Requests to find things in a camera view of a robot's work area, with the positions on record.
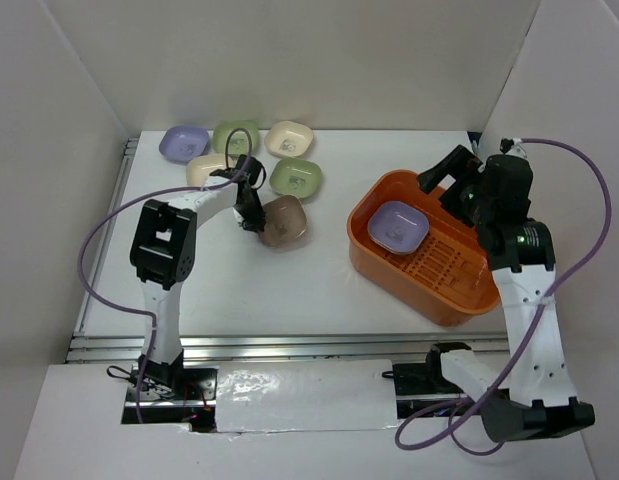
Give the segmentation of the brown plate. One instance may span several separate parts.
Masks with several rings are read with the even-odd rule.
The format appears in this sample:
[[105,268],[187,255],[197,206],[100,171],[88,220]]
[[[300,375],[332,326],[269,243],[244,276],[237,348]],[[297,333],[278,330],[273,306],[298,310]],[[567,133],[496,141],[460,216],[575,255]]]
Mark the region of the brown plate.
[[265,227],[259,240],[268,247],[279,248],[298,240],[306,231],[308,220],[302,203],[293,195],[283,195],[263,206]]

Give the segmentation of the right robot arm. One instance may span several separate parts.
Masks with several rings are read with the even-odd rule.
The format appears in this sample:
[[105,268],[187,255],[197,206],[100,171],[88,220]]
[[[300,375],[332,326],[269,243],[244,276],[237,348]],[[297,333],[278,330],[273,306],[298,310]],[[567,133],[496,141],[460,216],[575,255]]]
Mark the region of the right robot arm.
[[511,357],[497,374],[468,345],[438,343],[427,355],[427,385],[464,392],[496,443],[560,438],[592,426],[594,408],[579,400],[562,348],[552,237],[528,215],[529,162],[512,152],[481,162],[457,146],[417,181],[429,194],[446,177],[453,182],[440,205],[477,233],[505,314]]

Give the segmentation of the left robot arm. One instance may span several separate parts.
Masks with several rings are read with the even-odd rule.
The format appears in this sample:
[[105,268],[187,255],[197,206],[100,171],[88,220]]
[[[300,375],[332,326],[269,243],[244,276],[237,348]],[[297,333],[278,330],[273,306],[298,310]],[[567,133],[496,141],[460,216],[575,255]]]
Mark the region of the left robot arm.
[[142,207],[130,261],[141,281],[145,309],[153,317],[139,366],[165,399],[178,397],[186,387],[180,298],[194,267],[197,230],[231,209],[243,230],[262,232],[266,213],[257,182],[265,176],[261,162],[242,155],[235,167],[213,171],[202,188],[166,202],[148,200]]

